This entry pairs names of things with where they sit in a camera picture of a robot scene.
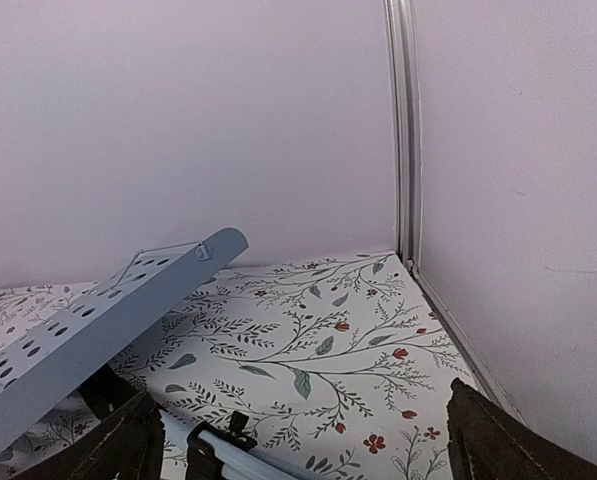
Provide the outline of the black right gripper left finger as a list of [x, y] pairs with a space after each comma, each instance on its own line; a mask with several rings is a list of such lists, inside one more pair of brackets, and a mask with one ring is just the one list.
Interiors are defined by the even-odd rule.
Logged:
[[153, 398], [138, 393], [77, 441], [18, 479], [159, 479], [165, 429]]

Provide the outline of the white perforated music stand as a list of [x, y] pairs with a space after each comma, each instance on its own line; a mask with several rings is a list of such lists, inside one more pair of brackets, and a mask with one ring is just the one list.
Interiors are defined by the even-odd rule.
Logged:
[[[134, 395], [156, 402], [167, 443], [187, 459], [187, 479], [304, 479], [307, 472], [272, 458], [244, 429], [247, 417], [229, 416], [219, 430], [174, 420], [146, 390], [119, 378], [110, 361], [187, 294], [248, 246], [234, 228], [196, 242], [142, 250], [124, 269], [0, 350], [0, 479], [16, 476], [73, 446]], [[58, 439], [49, 456], [32, 459], [29, 432], [71, 394], [85, 404], [92, 426], [73, 440]]]

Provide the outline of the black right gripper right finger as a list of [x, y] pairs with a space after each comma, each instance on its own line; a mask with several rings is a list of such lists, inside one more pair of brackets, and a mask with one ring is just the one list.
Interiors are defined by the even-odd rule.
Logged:
[[451, 390], [448, 455], [455, 479], [597, 479], [597, 465], [534, 433], [460, 379]]

